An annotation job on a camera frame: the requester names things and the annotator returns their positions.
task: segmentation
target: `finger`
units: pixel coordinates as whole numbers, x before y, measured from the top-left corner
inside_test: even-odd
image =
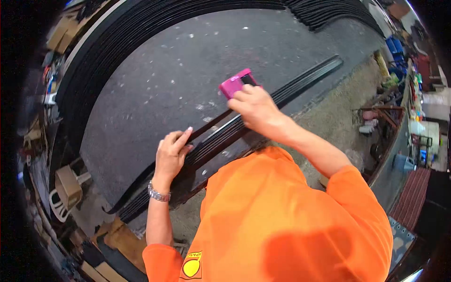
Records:
[[[242,91],[246,94],[252,95],[255,92],[255,87],[250,84],[243,85]]]
[[[180,150],[180,158],[182,158],[183,160],[185,159],[185,157],[186,157],[186,154],[188,154],[189,153],[189,151],[191,151],[191,149],[193,149],[194,148],[194,146],[193,145],[186,145],[185,147],[183,147],[181,150]]]
[[[182,134],[183,134],[183,131],[180,131],[180,130],[179,131],[173,131],[173,132],[169,133],[168,135],[166,135],[165,141],[169,145],[172,145],[172,144],[174,144],[177,141],[177,139],[180,136],[182,136]]]
[[[190,126],[188,127],[185,132],[177,139],[177,141],[174,143],[174,148],[177,152],[180,152],[180,150],[185,146],[186,142],[188,141],[188,138],[190,137],[191,133],[193,132],[193,128]]]
[[[230,109],[234,110],[237,113],[243,114],[249,111],[249,106],[242,101],[239,101],[235,98],[230,99],[227,102],[227,105],[229,106]]]
[[[163,145],[164,140],[160,140],[160,142],[158,143],[158,148],[157,150],[160,150],[161,146]]]
[[[236,99],[238,101],[242,101],[242,102],[248,101],[249,97],[250,97],[250,95],[243,91],[237,91],[233,94],[234,99]]]

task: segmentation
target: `person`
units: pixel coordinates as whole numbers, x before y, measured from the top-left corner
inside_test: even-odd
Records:
[[[172,247],[166,195],[192,148],[185,144],[193,129],[168,134],[149,185],[149,281],[384,281],[390,223],[346,155],[282,114],[261,87],[244,85],[228,106],[248,128],[303,154],[329,178],[326,192],[308,187],[279,147],[232,161],[208,179],[201,222],[183,259]]]

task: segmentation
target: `pink tool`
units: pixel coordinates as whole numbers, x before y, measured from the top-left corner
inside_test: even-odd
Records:
[[[257,86],[250,69],[240,71],[236,75],[221,83],[218,88],[221,90],[222,94],[230,100],[233,98],[233,94],[241,90],[245,84]]]

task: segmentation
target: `yellow logo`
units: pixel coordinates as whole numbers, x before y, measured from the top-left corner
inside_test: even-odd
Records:
[[[189,253],[186,255],[188,259],[182,267],[183,274],[186,277],[191,278],[199,272],[200,269],[200,258],[202,257],[202,252]]]

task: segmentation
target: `sleeve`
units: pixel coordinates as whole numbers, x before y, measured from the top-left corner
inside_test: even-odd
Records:
[[[354,166],[345,166],[332,175],[327,184],[326,193],[355,220],[360,218],[390,227],[385,211]]]
[[[183,259],[180,253],[163,244],[148,245],[143,251],[149,281],[178,281]]]
[[[384,209],[354,166],[345,166],[332,175],[326,193],[340,204],[372,242],[380,262],[388,269],[391,262],[393,235]]]

